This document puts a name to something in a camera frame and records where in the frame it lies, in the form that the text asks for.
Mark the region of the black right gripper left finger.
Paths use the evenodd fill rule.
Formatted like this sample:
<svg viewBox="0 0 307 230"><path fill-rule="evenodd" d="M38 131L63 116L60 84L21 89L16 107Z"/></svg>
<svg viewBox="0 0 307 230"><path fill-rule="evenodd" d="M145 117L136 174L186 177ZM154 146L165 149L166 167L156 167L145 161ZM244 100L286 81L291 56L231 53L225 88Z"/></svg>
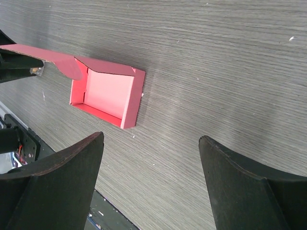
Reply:
<svg viewBox="0 0 307 230"><path fill-rule="evenodd" d="M0 176L3 230L82 230L104 150L95 132L74 145Z"/></svg>

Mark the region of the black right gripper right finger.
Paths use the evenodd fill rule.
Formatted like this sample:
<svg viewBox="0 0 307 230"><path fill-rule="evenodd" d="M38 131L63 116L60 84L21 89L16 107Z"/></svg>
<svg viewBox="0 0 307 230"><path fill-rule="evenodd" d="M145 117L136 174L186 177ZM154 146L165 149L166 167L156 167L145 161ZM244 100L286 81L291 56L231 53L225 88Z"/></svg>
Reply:
<svg viewBox="0 0 307 230"><path fill-rule="evenodd" d="M307 179L241 155L209 136L199 151L218 230L305 230Z"/></svg>

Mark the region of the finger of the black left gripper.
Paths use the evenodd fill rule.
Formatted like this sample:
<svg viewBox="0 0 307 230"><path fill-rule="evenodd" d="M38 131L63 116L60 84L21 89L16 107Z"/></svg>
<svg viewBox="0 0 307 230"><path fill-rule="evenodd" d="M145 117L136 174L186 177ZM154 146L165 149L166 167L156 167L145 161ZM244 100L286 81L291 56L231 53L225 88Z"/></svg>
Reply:
<svg viewBox="0 0 307 230"><path fill-rule="evenodd" d="M32 77L30 68L44 67L44 61L0 49L0 82L5 83L26 77Z"/></svg>

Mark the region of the pink paper box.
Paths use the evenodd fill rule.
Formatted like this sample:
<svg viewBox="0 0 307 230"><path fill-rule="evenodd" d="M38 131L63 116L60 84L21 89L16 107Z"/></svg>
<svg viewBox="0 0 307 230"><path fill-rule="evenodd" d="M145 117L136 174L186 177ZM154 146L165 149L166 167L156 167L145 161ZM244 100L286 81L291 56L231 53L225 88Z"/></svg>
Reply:
<svg viewBox="0 0 307 230"><path fill-rule="evenodd" d="M135 127L145 71L21 44L1 48L54 63L63 75L72 79L70 105L121 129Z"/></svg>

